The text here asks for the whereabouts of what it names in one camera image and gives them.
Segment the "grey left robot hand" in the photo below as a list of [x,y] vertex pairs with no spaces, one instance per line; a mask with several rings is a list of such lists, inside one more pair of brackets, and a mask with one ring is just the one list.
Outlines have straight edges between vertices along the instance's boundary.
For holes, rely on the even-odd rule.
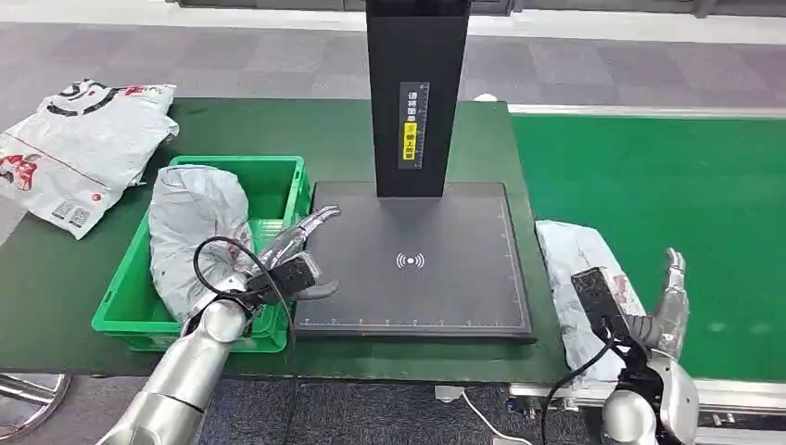
[[298,224],[286,228],[269,247],[257,255],[245,282],[264,304],[325,299],[339,287],[337,280],[319,284],[322,271],[304,248],[308,236],[328,218],[341,213],[338,205],[327,205]]

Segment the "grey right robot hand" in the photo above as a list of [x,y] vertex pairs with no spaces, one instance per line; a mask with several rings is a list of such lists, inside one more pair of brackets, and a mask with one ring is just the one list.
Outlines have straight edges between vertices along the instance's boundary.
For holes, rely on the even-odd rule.
[[663,295],[654,312],[629,315],[629,332],[644,346],[678,360],[687,332],[690,301],[685,288],[686,261],[673,248],[666,250],[668,264]]

